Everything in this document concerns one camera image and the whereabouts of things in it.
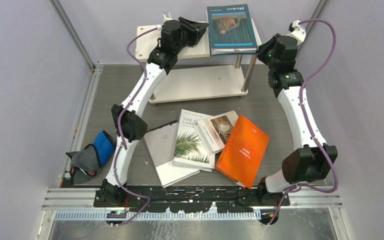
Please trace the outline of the teal Humor book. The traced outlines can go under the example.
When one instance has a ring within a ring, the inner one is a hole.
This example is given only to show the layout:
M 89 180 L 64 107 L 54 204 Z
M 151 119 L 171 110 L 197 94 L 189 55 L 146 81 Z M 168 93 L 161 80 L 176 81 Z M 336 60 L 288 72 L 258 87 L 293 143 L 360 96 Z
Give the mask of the teal Humor book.
M 257 51 L 257 38 L 247 4 L 208 6 L 206 13 L 212 56 Z

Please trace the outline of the orange book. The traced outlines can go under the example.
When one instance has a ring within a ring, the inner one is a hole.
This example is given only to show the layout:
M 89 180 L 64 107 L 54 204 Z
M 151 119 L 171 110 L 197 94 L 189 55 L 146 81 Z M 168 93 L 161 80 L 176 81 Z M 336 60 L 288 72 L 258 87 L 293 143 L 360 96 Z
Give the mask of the orange book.
M 215 169 L 242 188 L 251 189 L 270 136 L 244 115 L 238 117 Z

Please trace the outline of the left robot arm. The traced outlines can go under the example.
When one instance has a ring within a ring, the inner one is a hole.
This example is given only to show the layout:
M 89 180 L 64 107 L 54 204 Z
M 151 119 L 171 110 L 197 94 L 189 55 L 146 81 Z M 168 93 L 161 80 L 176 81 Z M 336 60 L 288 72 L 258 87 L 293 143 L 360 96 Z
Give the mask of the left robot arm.
M 166 20 L 152 29 L 159 31 L 159 38 L 146 62 L 140 63 L 141 78 L 128 97 L 111 109 L 117 129 L 115 153 L 111 169 L 96 191 L 94 206 L 121 207 L 131 194 L 126 187 L 127 174 L 135 148 L 148 130 L 142 119 L 145 107 L 157 86 L 178 62 L 181 51 L 196 46 L 208 26 L 206 22 L 179 17 Z

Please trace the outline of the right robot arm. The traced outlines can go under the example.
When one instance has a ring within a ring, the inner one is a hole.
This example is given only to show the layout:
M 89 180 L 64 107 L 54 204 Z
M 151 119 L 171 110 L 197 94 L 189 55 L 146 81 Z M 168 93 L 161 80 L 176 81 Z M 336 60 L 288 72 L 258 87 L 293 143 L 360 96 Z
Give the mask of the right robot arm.
M 286 157 L 281 169 L 263 177 L 257 185 L 257 199 L 263 205 L 278 204 L 284 189 L 293 184 L 309 184 L 324 180 L 331 167 L 323 155 L 334 162 L 338 150 L 328 145 L 315 123 L 303 88 L 304 78 L 296 70 L 298 46 L 304 42 L 303 30 L 286 35 L 276 34 L 258 48 L 257 58 L 268 66 L 268 84 L 281 104 L 291 129 L 294 151 Z

